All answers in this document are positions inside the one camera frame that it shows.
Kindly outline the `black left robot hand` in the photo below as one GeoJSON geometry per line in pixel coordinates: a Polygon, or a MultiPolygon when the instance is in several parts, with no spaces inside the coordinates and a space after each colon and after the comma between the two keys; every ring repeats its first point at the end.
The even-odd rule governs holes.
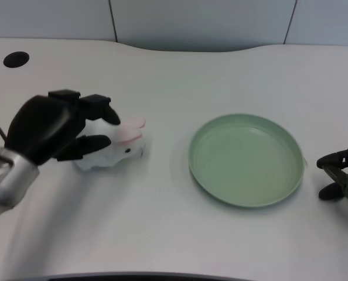
{"type": "Polygon", "coordinates": [[[105,135],[81,136],[88,120],[121,123],[110,107],[110,98],[93,94],[82,97],[73,90],[51,91],[26,101],[13,118],[4,147],[40,166],[49,159],[80,160],[111,144],[105,135]]]}

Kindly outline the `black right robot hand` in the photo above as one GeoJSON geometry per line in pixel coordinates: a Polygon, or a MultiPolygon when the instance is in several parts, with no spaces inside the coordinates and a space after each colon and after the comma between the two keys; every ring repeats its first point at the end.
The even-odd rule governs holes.
{"type": "Polygon", "coordinates": [[[348,198],[348,174],[343,171],[348,168],[348,148],[318,159],[316,165],[334,181],[321,189],[319,199],[336,201],[348,198]]]}

